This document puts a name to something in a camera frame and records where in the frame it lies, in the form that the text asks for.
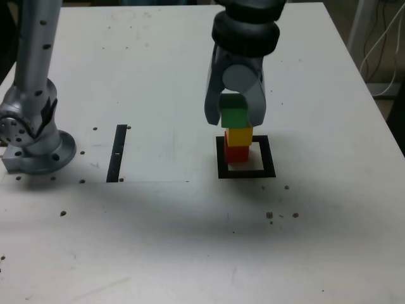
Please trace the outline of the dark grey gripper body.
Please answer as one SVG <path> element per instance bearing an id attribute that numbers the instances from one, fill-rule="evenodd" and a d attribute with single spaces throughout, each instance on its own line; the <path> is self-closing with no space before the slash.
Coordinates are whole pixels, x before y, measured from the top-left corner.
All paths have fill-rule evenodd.
<path id="1" fill-rule="evenodd" d="M 229 51 L 224 50 L 219 45 L 215 44 L 213 48 L 213 53 L 211 56 L 210 71 L 212 72 L 215 68 L 220 65 L 225 65 L 228 67 L 230 65 L 246 65 L 248 66 L 258 77 L 263 76 L 263 57 L 246 57 L 233 54 Z"/>

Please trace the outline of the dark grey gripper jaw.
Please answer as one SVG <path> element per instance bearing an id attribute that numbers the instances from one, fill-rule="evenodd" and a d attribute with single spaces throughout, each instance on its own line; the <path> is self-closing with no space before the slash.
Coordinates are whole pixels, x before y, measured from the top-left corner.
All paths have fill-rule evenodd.
<path id="1" fill-rule="evenodd" d="M 223 68 L 213 67 L 209 71 L 206 97 L 204 101 L 204 113 L 210 125 L 218 125 L 220 120 L 220 94 L 225 89 L 223 83 Z"/>

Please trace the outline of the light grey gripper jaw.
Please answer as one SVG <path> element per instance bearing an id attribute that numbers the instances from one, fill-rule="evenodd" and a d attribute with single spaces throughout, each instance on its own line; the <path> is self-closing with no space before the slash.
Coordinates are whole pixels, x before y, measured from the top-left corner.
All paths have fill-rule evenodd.
<path id="1" fill-rule="evenodd" d="M 266 114 L 266 94 L 263 85 L 263 69 L 252 70 L 246 65 L 231 65 L 223 73 L 226 89 L 243 95 L 247 105 L 247 116 L 253 127 L 261 125 Z"/>

